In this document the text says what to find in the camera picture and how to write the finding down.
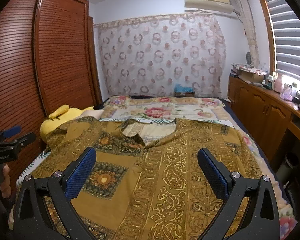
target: mattress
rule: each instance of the mattress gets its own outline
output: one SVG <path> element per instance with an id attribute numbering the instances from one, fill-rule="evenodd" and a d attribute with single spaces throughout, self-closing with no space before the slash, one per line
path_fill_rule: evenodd
<path id="1" fill-rule="evenodd" d="M 247 133 L 241 122 L 237 119 L 231 109 L 217 98 L 145 98 L 133 99 L 126 96 L 111 97 L 104 106 L 104 114 L 100 121 L 124 121 L 135 119 L 134 125 L 126 128 L 125 134 L 131 136 L 139 133 L 145 142 L 157 139 L 169 134 L 174 130 L 175 118 L 186 118 L 203 122 L 220 123 L 237 129 L 245 143 L 252 152 L 263 174 L 271 179 L 282 224 L 282 237 L 286 235 L 295 225 L 292 207 L 287 203 L 279 187 L 264 153 L 256 145 L 253 138 Z M 145 130 L 142 124 L 153 124 L 151 129 Z M 20 186 L 23 177 L 32 172 L 50 154 L 49 148 L 42 152 L 21 174 L 17 181 Z"/>

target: hand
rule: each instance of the hand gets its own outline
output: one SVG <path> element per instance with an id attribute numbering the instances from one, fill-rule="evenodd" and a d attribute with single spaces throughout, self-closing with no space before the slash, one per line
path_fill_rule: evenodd
<path id="1" fill-rule="evenodd" d="M 11 195 L 9 171 L 10 171 L 9 166 L 5 164 L 2 169 L 4 181 L 0 184 L 0 190 L 2 192 L 2 197 L 4 198 L 8 198 Z"/>

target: yellow air conditioner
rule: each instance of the yellow air conditioner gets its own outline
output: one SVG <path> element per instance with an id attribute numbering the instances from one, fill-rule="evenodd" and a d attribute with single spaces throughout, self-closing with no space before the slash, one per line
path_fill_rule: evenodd
<path id="1" fill-rule="evenodd" d="M 185 0 L 185 7 L 224 13 L 232 13 L 233 11 L 233 6 L 229 0 Z"/>

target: trash can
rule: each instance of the trash can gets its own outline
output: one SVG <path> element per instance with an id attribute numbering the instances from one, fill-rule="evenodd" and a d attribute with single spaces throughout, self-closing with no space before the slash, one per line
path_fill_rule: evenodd
<path id="1" fill-rule="evenodd" d="M 293 170 L 298 166 L 298 164 L 299 164 L 299 159 L 293 152 L 286 153 L 285 158 L 276 173 L 278 180 L 283 185 L 287 183 Z"/>

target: blue gripper pad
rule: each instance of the blue gripper pad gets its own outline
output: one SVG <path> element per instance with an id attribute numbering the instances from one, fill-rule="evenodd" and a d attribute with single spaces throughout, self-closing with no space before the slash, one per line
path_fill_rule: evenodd
<path id="1" fill-rule="evenodd" d="M 203 149 L 198 152 L 198 163 L 216 197 L 225 201 L 229 197 L 228 184 Z"/>
<path id="2" fill-rule="evenodd" d="M 10 137 L 12 137 L 12 136 L 14 136 L 14 135 L 16 135 L 16 134 L 18 134 L 20 132 L 21 132 L 21 126 L 16 125 L 14 127 L 11 127 L 10 129 L 5 130 L 3 132 L 3 136 L 5 138 L 10 138 Z"/>
<path id="3" fill-rule="evenodd" d="M 86 181 L 96 162 L 97 156 L 94 148 L 89 147 L 82 154 L 85 154 L 85 156 L 74 169 L 66 182 L 65 195 L 69 201 L 79 195 L 84 182 Z"/>

